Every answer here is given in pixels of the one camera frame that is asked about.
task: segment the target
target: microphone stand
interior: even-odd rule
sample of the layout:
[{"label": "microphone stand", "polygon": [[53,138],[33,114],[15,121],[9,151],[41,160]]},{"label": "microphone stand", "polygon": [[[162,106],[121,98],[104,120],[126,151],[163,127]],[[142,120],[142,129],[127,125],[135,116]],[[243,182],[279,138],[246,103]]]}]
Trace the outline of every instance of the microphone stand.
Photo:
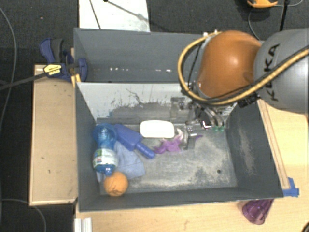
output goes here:
[{"label": "microphone stand", "polygon": [[288,5],[290,4],[290,0],[284,0],[284,7],[283,7],[283,12],[281,16],[281,23],[280,23],[280,31],[283,30],[283,25],[285,21],[285,16],[286,16],[286,10],[288,9]]}]

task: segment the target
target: purple object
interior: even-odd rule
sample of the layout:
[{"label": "purple object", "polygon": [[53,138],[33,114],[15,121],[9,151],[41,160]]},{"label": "purple object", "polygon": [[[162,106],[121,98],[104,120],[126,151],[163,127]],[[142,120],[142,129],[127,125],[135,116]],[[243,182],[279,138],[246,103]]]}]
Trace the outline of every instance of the purple object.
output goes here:
[{"label": "purple object", "polygon": [[242,212],[248,221],[261,225],[265,222],[273,202],[273,199],[252,200],[243,206]]},{"label": "purple object", "polygon": [[137,149],[148,159],[155,157],[155,152],[141,143],[143,136],[140,133],[121,124],[115,124],[114,127],[118,133],[118,141],[129,151]]},{"label": "purple object", "polygon": [[163,139],[162,140],[162,145],[160,147],[154,147],[155,148],[155,153],[157,154],[163,154],[165,151],[170,151],[170,152],[178,152],[181,151],[179,148],[179,145],[182,142],[183,135],[179,134],[176,137],[173,138],[172,141]]}]

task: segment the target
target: black carpet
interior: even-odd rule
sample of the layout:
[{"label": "black carpet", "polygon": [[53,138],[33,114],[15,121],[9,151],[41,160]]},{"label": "black carpet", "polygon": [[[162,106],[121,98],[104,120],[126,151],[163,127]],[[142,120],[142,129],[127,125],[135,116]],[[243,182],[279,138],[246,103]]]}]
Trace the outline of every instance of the black carpet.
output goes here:
[{"label": "black carpet", "polygon": [[[291,0],[295,4],[300,0]],[[309,0],[288,9],[284,29],[308,27]],[[151,31],[201,33],[236,29],[250,33],[250,8],[241,0],[147,0]],[[51,38],[64,39],[64,48],[73,46],[73,28],[78,26],[78,0],[0,0],[16,34],[18,61],[15,80],[30,77],[33,65],[44,62],[38,44]],[[252,13],[255,33],[263,40],[280,27],[282,8]],[[0,80],[10,81],[13,40],[0,15]],[[0,113],[7,91],[0,91]],[[0,137],[0,180],[2,198],[28,200],[31,145],[32,84],[12,89]],[[0,231],[43,231],[40,215],[22,203],[4,202]],[[49,232],[72,230],[73,205],[40,207]]]}]

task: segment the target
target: white paper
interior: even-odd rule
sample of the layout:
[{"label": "white paper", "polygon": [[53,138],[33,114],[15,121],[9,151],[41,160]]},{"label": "white paper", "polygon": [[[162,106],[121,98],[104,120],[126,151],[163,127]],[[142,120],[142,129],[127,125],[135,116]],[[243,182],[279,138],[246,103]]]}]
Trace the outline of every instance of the white paper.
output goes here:
[{"label": "white paper", "polygon": [[[101,29],[149,32],[146,0],[91,0]],[[79,27],[99,29],[89,0],[79,0]]]}]

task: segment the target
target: blue plastic toy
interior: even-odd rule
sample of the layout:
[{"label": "blue plastic toy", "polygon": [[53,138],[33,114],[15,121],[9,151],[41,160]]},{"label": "blue plastic toy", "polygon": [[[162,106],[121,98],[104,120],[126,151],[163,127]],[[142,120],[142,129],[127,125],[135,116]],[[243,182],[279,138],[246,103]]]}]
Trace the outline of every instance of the blue plastic toy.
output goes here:
[{"label": "blue plastic toy", "polygon": [[155,157],[155,152],[141,143],[143,136],[140,133],[121,124],[115,124],[114,127],[118,134],[117,140],[129,151],[137,149],[148,159]]}]

